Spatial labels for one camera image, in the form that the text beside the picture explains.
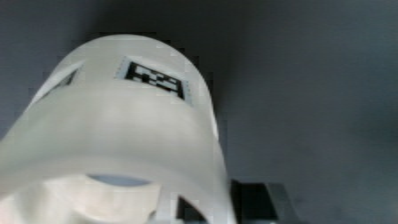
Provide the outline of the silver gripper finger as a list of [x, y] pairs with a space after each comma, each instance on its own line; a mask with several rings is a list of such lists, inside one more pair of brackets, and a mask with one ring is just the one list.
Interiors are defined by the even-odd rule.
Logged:
[[264, 189], [270, 196], [275, 217], [266, 217], [261, 220], [261, 224], [302, 224], [284, 185], [280, 183], [266, 183]]

